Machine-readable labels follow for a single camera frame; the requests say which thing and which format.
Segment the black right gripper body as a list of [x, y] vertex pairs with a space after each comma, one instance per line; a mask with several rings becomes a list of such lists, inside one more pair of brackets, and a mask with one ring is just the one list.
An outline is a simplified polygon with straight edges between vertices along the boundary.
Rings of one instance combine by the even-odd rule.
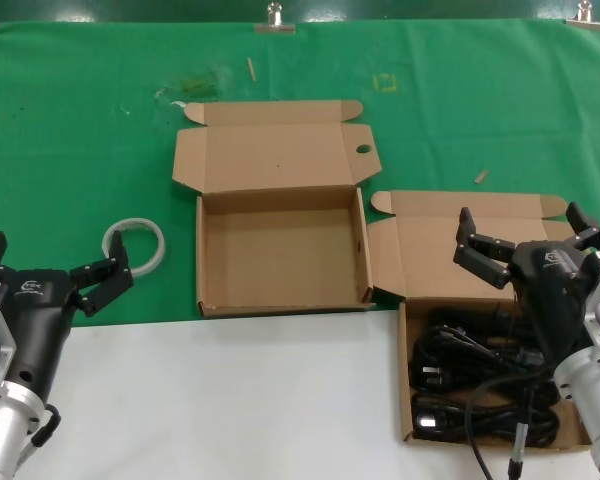
[[589, 241], [527, 241], [512, 256], [512, 285], [546, 363], [560, 363], [593, 345], [584, 327], [591, 282], [579, 270]]

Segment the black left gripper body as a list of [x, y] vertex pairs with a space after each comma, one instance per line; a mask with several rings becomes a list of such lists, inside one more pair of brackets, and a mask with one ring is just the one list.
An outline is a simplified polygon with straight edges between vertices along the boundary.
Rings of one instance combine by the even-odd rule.
[[65, 271], [33, 269], [7, 277], [6, 320], [16, 343], [6, 379], [46, 400], [76, 307], [75, 285]]

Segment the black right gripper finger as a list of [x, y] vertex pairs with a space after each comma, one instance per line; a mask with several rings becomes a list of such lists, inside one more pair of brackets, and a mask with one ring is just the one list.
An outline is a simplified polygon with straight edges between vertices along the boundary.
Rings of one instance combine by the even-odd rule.
[[573, 230], [573, 235], [566, 240], [568, 245], [577, 250], [600, 250], [600, 224], [594, 217], [587, 215], [576, 202], [570, 202], [566, 219]]
[[455, 264], [497, 289], [509, 283], [508, 265], [515, 251], [513, 242], [479, 234], [467, 207], [460, 211], [455, 239]]

